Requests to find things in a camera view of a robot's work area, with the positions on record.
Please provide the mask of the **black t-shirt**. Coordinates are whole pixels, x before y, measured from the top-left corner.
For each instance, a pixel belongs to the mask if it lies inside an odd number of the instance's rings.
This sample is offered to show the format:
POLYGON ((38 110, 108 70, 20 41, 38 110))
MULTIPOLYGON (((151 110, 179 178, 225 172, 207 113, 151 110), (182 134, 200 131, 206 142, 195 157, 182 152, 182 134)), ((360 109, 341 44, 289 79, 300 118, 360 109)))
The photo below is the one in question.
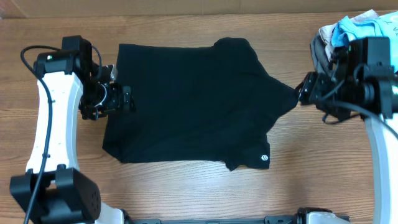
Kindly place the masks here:
POLYGON ((103 149, 122 163, 221 161, 229 170, 268 169, 267 133, 298 102, 242 38, 200 48, 120 44, 116 65, 135 108, 109 115, 103 149))

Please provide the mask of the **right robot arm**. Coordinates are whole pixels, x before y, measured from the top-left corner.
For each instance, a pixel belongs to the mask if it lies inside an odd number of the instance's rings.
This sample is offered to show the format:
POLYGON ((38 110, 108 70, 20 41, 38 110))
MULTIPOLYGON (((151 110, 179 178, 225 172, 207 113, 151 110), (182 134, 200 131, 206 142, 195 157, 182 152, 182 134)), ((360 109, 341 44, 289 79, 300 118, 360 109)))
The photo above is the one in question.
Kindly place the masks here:
POLYGON ((364 121, 373 159, 373 223, 397 223, 397 74, 390 40, 353 40, 327 59, 316 35, 310 49, 315 69, 297 87, 298 100, 337 123, 355 116, 364 121))

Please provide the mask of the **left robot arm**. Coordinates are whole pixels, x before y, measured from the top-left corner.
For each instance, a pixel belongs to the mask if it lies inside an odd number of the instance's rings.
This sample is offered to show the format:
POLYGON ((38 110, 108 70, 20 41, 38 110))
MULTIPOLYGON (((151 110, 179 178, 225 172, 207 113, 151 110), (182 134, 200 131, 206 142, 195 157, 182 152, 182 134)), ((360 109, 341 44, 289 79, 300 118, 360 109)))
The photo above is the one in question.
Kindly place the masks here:
POLYGON ((93 61, 96 51, 79 35, 64 37, 60 48, 42 46, 29 65, 39 89, 35 141, 25 173, 10 181, 26 223, 131 223, 125 210, 102 201, 78 164, 79 118, 134 110, 130 87, 116 82, 114 65, 93 61))

